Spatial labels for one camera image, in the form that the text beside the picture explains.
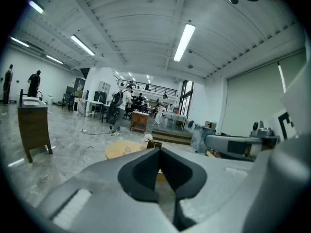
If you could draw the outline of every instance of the gray floor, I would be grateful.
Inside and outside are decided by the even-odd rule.
[[[88,135],[88,133],[108,132],[109,124],[101,123],[91,117],[74,116],[66,108],[49,106],[48,126],[53,155],[45,148],[31,151],[33,163],[29,164],[23,150],[17,117],[17,106],[0,105],[0,153],[2,164],[7,170],[10,181],[17,193],[29,204],[36,207],[55,187],[63,183],[88,165],[106,160],[105,149],[111,143],[129,140],[142,143],[143,133],[129,131],[121,126],[119,137],[109,134]],[[153,117],[148,120],[146,133],[151,133]],[[190,151],[190,146],[163,142],[163,147]],[[9,164],[24,159],[18,164]],[[172,219],[174,194],[167,183],[157,183],[156,191],[160,196],[160,207]]]

